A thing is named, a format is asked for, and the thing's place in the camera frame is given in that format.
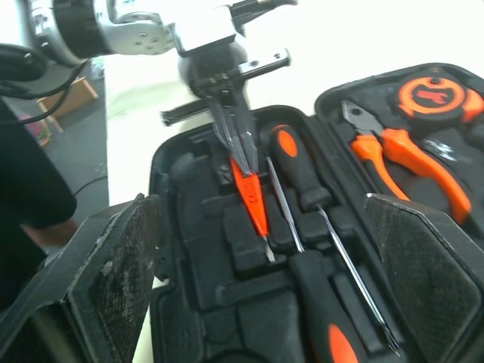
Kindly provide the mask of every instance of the screwdriver shaft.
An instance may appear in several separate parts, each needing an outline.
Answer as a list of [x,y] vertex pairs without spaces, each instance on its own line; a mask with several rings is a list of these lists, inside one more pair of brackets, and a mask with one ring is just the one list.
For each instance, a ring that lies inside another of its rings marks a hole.
[[329,230],[331,237],[333,238],[336,249],[340,253],[341,257],[343,257],[343,261],[345,262],[346,267],[348,267],[348,270],[351,273],[353,279],[355,280],[356,285],[358,286],[358,289],[363,295],[363,298],[365,299],[366,303],[368,304],[368,306],[370,306],[373,316],[376,318],[377,323],[382,327],[383,334],[385,335],[385,338],[389,344],[389,347],[392,349],[392,351],[394,351],[395,354],[397,354],[397,356],[400,356],[399,345],[396,342],[396,339],[393,336],[392,331],[389,329],[388,325],[386,324],[385,319],[381,315],[381,312],[378,309],[377,304],[371,297],[370,292],[366,288],[365,283],[361,279],[361,276],[358,273],[358,270],[356,269],[355,265],[353,264],[353,261],[349,258],[349,255],[346,252],[346,248],[343,246],[343,243],[340,240],[340,236],[338,236],[338,234],[334,230],[334,227],[331,224],[330,219],[327,216],[327,213],[321,207],[318,208],[318,212],[323,217],[324,222],[326,223],[327,229]]
[[262,238],[264,238],[264,241],[265,241],[265,256],[267,257],[267,260],[269,262],[275,262],[274,252],[272,252],[272,249],[269,246],[269,242],[267,240],[267,237],[263,236]]
[[293,235],[294,242],[296,243],[296,248],[298,252],[304,252],[303,244],[299,239],[299,235],[297,234],[296,224],[294,223],[293,216],[289,209],[289,204],[287,204],[286,196],[284,195],[284,191],[282,190],[281,183],[279,182],[278,174],[275,171],[274,164],[270,157],[267,157],[267,164],[269,166],[269,175],[271,176],[272,184],[274,185],[276,197],[279,200],[279,204],[282,208],[282,213],[284,214],[284,218],[287,220],[289,224],[290,232]]

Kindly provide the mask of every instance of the orange pliers handle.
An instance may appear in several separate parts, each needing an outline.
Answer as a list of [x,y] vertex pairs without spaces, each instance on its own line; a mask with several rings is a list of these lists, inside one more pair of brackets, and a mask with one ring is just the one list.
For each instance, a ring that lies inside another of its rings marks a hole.
[[451,173],[425,154],[407,131],[385,129],[381,137],[383,147],[375,136],[360,135],[352,142],[352,149],[361,161],[370,160],[374,164],[379,176],[400,199],[409,200],[386,170],[383,155],[421,177],[435,180],[450,201],[454,219],[462,225],[472,210],[472,203]]

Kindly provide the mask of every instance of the black cable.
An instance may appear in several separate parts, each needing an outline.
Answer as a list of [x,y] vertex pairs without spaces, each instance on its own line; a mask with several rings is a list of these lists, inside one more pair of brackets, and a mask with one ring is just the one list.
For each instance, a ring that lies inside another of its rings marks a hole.
[[29,119],[23,119],[21,121],[18,121],[16,119],[12,119],[10,121],[3,121],[3,122],[0,122],[0,126],[23,126],[23,125],[27,125],[29,123],[36,123],[38,121],[40,121],[41,119],[44,119],[46,117],[49,117],[50,115],[52,115],[55,111],[57,111],[59,108],[61,108],[62,106],[62,103],[66,100],[68,94],[69,94],[69,91],[70,91],[70,85],[67,87],[67,89],[63,92],[63,94],[61,95],[61,97],[57,100],[57,102],[55,103],[54,106],[52,106],[51,108],[49,108],[47,111],[45,111],[44,113],[41,113],[40,115],[38,116],[34,116],[34,117],[30,117]]
[[9,82],[0,82],[0,84],[8,85],[9,87],[15,88],[15,91],[9,91],[9,92],[6,92],[5,90],[0,89],[0,96],[10,97],[10,98],[20,98],[22,100],[33,100],[35,98],[43,98],[43,97],[56,95],[57,93],[65,90],[67,87],[70,87],[72,82],[74,82],[76,80],[76,78],[79,76],[79,74],[81,74],[82,70],[84,69],[84,67],[87,63],[88,62],[86,61],[83,64],[81,64],[80,66],[78,66],[72,72],[72,74],[70,75],[69,79],[66,82],[64,82],[61,85],[59,85],[58,87],[53,88],[50,91],[46,91],[46,92],[41,92],[41,93],[25,92],[22,89],[22,87],[20,87],[20,86],[13,85]]
[[77,190],[76,193],[74,193],[74,197],[77,196],[81,191],[83,191],[85,188],[87,188],[89,185],[94,184],[95,182],[99,182],[100,180],[105,180],[107,179],[107,175],[100,176],[99,178],[92,179],[91,181],[85,183],[81,188]]

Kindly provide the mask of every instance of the orange and black screwdriver handle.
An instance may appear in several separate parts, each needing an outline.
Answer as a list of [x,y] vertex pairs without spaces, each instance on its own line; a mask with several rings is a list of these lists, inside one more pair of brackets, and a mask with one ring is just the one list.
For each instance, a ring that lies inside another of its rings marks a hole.
[[289,258],[304,300],[304,316],[317,363],[365,363],[365,349],[340,305],[324,270],[319,251],[307,250]]
[[331,202],[331,194],[323,188],[315,165],[294,129],[279,125],[272,129],[270,151],[289,182],[299,195],[302,210],[316,210]]

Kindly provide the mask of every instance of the screwdriver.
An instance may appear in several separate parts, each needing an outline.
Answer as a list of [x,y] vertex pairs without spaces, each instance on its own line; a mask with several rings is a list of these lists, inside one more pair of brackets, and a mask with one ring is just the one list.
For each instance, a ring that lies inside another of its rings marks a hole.
[[317,361],[368,362],[363,345],[327,280],[323,256],[319,251],[304,250],[270,157],[267,157],[267,164],[276,196],[296,244],[298,253],[289,258],[289,266],[303,296],[312,350]]
[[267,256],[267,260],[269,262],[274,262],[274,253],[267,241],[267,218],[265,216],[264,199],[262,198],[259,176],[256,173],[245,176],[237,162],[232,157],[230,158],[230,164],[232,171],[234,172],[235,184],[242,197],[242,201],[249,212],[257,233],[259,233],[265,241],[265,255]]
[[323,188],[315,172],[315,166],[309,156],[306,147],[296,134],[296,132],[288,125],[279,125],[273,128],[271,134],[271,152],[276,156],[278,165],[284,171],[289,182],[295,187],[301,200],[301,205],[304,210],[315,209],[323,217],[330,235],[333,239],[334,245],[338,253],[342,256],[351,276],[355,280],[360,293],[365,302],[368,304],[375,320],[380,325],[380,328],[385,336],[388,347],[399,357],[400,347],[389,329],[388,324],[381,315],[376,303],[371,297],[365,283],[361,279],[355,265],[349,258],[349,254],[340,237],[334,230],[324,206],[328,203],[329,191]]

